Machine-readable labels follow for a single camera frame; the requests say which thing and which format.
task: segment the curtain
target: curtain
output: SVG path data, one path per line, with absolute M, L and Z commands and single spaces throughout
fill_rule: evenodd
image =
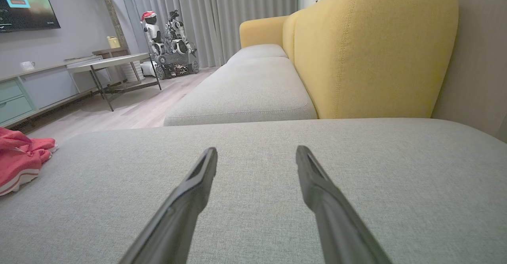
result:
M 180 10 L 190 42 L 195 42 L 201 67 L 221 66 L 240 48 L 239 25 L 250 19 L 290 15 L 297 0 L 125 0 L 139 49 L 147 52 L 141 14 L 157 13 L 163 29 L 168 14 Z

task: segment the yellow sofa backrest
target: yellow sofa backrest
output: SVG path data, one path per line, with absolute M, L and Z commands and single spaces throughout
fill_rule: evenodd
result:
M 457 26 L 458 0 L 322 0 L 283 46 L 319 118 L 429 118 Z

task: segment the plant trunk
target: plant trunk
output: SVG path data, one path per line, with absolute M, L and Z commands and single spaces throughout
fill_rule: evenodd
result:
M 125 35 L 123 35 L 122 26 L 120 25 L 120 20 L 118 19 L 118 15 L 116 14 L 116 10 L 114 9 L 114 4 L 112 0 L 104 0 L 105 5 L 107 6 L 107 10 L 109 11 L 109 16 L 111 17 L 112 25 L 114 26 L 114 30 L 116 31 L 116 37 L 120 41 L 120 46 L 127 47 L 127 41 L 125 40 Z

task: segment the white robot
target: white robot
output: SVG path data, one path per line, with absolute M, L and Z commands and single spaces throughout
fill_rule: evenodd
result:
M 185 28 L 182 21 L 178 21 L 176 18 L 179 17 L 178 10 L 171 11 L 169 13 L 169 19 L 165 25 L 166 38 L 168 44 L 171 46 L 172 53 L 190 53 L 195 56 L 195 47 L 193 47 L 188 41 L 185 35 Z
M 143 29 L 150 54 L 157 63 L 155 75 L 159 79 L 199 72 L 197 48 L 188 41 L 183 22 L 178 21 L 177 17 L 178 10 L 170 12 L 165 32 L 162 34 L 156 25 L 157 14 L 154 11 L 147 11 L 141 16 L 141 24 L 146 22 Z
M 141 24 L 143 21 L 146 22 L 144 31 L 146 40 L 148 41 L 148 45 L 150 46 L 152 53 L 155 55 L 166 54 L 165 45 L 162 41 L 162 34 L 160 33 L 160 28 L 156 25 L 157 14 L 154 11 L 147 11 L 141 16 Z

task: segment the gray sofa cushion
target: gray sofa cushion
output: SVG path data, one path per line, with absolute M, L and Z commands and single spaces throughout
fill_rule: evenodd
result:
M 202 151 L 217 175 L 188 263 L 322 263 L 295 149 L 307 145 L 394 263 L 505 263 L 507 144 L 429 119 L 110 131 L 61 145 L 0 197 L 0 263 L 117 263 Z
M 227 63 L 186 95 L 164 125 L 317 118 L 293 64 L 283 57 Z
M 236 61 L 252 58 L 264 57 L 285 57 L 287 55 L 284 49 L 277 44 L 258 44 L 256 46 L 248 46 L 240 49 L 235 55 L 232 55 L 227 63 L 234 63 Z

